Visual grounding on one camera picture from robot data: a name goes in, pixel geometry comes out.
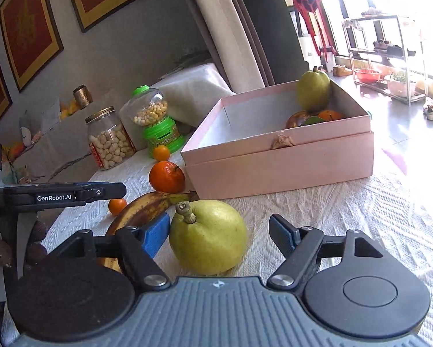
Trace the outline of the operator hand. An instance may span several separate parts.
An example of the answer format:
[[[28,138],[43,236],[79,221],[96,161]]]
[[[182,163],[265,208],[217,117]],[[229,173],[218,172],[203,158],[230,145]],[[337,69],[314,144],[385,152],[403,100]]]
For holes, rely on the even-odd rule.
[[[46,236],[46,225],[43,222],[37,221],[28,240],[25,264],[36,265],[47,256],[47,249],[41,244]],[[11,262],[11,247],[0,239],[0,267],[11,267]]]

